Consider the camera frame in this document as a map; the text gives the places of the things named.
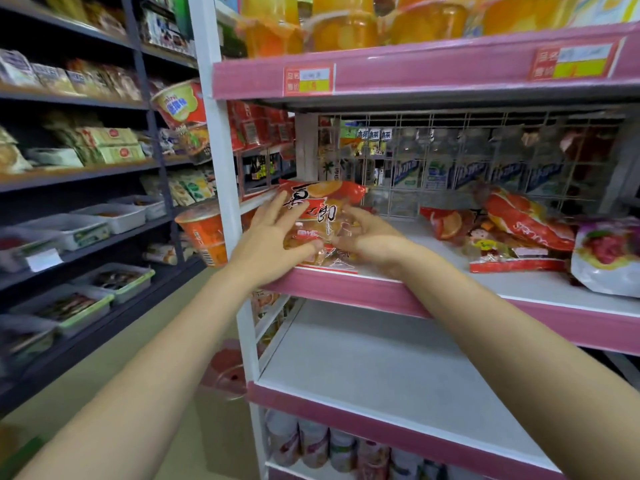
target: red price label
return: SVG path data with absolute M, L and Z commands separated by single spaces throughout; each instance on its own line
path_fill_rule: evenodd
M 283 95 L 326 96 L 335 90 L 335 64 L 284 67 Z
M 624 38 L 571 47 L 539 48 L 529 72 L 529 80 L 610 77 L 623 42 Z

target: person's left hand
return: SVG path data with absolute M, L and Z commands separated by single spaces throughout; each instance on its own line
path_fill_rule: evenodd
M 285 235 L 308 208 L 306 202 L 278 218 L 286 199 L 287 193 L 281 192 L 256 211 L 251 227 L 243 234 L 227 265 L 242 273 L 252 289 L 277 280 L 323 247 L 323 242 L 317 240 L 295 249 L 284 249 Z

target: blue box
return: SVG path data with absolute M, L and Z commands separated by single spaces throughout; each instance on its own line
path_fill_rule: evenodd
M 240 13 L 240 0 L 218 0 L 227 5 L 231 10 Z

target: person's right hand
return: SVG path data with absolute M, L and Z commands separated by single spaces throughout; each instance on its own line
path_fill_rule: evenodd
M 396 277 L 396 266 L 400 264 L 411 242 L 388 222 L 366 210 L 347 207 L 344 212 L 360 223 L 362 232 L 356 235 L 356 227 L 351 236 L 332 238 L 332 244 L 340 250 L 356 253 L 360 258 Z

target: black shelf unit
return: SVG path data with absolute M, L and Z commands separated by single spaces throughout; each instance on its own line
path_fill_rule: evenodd
M 0 15 L 15 18 L 17 22 L 20 20 L 31 29 L 37 27 L 38 31 L 42 31 L 41 37 L 46 37 L 46 34 L 51 32 L 52 39 L 77 38 L 78 50 L 82 49 L 84 53 L 91 50 L 95 44 L 93 60 L 96 62 L 112 62 L 108 59 L 111 56 L 119 57 L 119 60 L 126 57 L 135 69 L 144 101 L 98 100 L 8 89 L 0 89 L 0 100 L 4 104 L 28 105 L 29 108 L 43 110 L 57 109 L 64 112 L 84 109 L 100 114 L 105 112 L 112 121 L 118 121 L 119 118 L 132 121 L 133 118 L 137 118 L 137 121 L 140 121 L 139 128 L 146 129 L 153 136 L 154 154 L 152 160 L 132 164 L 0 178 L 0 225 L 15 225 L 32 218 L 107 202 L 114 197 L 142 193 L 138 177 L 149 170 L 159 174 L 167 215 L 126 233 L 112 235 L 92 246 L 63 253 L 60 256 L 62 264 L 39 273 L 30 270 L 18 273 L 0 271 L 0 313 L 25 298 L 68 282 L 101 264 L 122 262 L 141 265 L 141 251 L 148 242 L 168 240 L 177 250 L 181 249 L 178 227 L 174 221 L 179 209 L 173 207 L 166 169 L 188 165 L 189 160 L 173 157 L 165 159 L 162 154 L 159 143 L 159 119 L 150 104 L 151 91 L 147 68 L 151 62 L 153 66 L 160 64 L 167 69 L 167 73 L 175 72 L 176 80 L 172 82 L 180 82 L 198 76 L 197 62 L 182 54 L 172 54 L 162 48 L 144 45 L 138 31 L 136 7 L 141 2 L 148 3 L 148 0 L 119 1 L 126 17 L 127 37 L 117 37 L 90 25 L 56 15 L 45 6 L 29 0 L 0 0 Z M 7 43 L 4 45 L 6 48 L 12 48 Z M 63 55 L 68 57 L 84 56 L 82 53 L 75 54 L 74 47 L 61 47 L 60 51 L 64 50 Z M 145 64 L 145 58 L 148 56 L 151 56 L 151 59 Z M 123 305 L 112 306 L 107 316 L 88 325 L 75 336 L 56 338 L 52 348 L 37 356 L 26 368 L 21 369 L 19 374 L 0 378 L 0 417 L 9 414 L 37 394 L 205 268 L 203 261 L 197 256 L 185 261 L 178 253 L 177 259 L 176 266 L 152 264 L 156 275 L 148 290 Z

